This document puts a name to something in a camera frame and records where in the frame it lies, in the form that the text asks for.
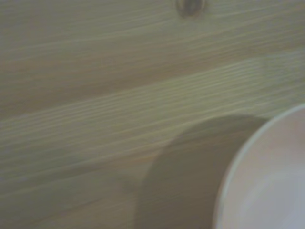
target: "white bowl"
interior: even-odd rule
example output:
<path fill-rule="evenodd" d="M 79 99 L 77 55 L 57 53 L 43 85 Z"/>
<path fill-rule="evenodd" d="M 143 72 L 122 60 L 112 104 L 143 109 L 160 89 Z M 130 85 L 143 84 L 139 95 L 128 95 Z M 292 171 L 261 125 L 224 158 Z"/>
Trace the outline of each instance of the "white bowl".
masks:
<path fill-rule="evenodd" d="M 214 229 L 305 229 L 305 105 L 260 128 L 226 172 Z"/>

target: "bowl rim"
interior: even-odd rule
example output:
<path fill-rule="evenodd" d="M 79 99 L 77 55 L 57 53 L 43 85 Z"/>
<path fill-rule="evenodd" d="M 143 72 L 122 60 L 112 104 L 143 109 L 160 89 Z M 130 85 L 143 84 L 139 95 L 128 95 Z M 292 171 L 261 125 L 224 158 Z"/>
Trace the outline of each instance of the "bowl rim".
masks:
<path fill-rule="evenodd" d="M 212 229 L 224 229 L 222 227 L 224 200 L 225 197 L 227 196 L 230 183 L 235 175 L 235 172 L 239 164 L 241 163 L 246 153 L 249 152 L 249 149 L 252 147 L 252 145 L 255 144 L 255 142 L 260 138 L 260 136 L 264 134 L 264 132 L 266 132 L 274 124 L 290 116 L 291 114 L 304 109 L 305 109 L 305 104 L 301 104 L 275 116 L 270 121 L 265 123 L 262 127 L 260 127 L 257 131 L 255 131 L 255 133 L 238 150 L 236 155 L 233 157 L 231 163 L 229 164 L 228 168 L 226 169 L 226 172 L 224 174 L 224 177 L 222 178 L 220 187 L 218 189 L 215 207 L 214 207 L 214 213 L 213 213 Z"/>

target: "wood grain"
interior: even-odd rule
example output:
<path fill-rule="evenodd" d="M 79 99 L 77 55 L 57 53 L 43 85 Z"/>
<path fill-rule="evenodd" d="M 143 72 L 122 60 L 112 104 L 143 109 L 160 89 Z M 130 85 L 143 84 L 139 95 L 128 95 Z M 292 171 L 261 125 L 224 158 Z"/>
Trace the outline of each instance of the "wood grain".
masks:
<path fill-rule="evenodd" d="M 243 142 L 305 102 L 302 0 L 0 1 L 0 227 L 211 228 Z"/>

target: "wooden table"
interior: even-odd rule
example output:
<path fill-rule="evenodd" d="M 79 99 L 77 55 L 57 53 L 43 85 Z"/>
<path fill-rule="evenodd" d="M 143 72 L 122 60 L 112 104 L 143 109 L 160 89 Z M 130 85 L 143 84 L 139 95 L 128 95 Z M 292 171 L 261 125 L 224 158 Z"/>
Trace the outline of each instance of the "wooden table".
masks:
<path fill-rule="evenodd" d="M 210 229 L 233 155 L 305 102 L 303 0 L 2 0 L 0 31 L 1 229 Z"/>

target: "wood knot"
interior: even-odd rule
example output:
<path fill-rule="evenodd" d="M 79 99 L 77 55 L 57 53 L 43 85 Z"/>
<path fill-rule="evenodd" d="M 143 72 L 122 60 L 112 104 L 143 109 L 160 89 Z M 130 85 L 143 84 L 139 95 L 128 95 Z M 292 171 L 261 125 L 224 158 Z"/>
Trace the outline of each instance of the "wood knot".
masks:
<path fill-rule="evenodd" d="M 203 10 L 205 0 L 176 0 L 178 13 L 183 18 L 196 17 Z"/>

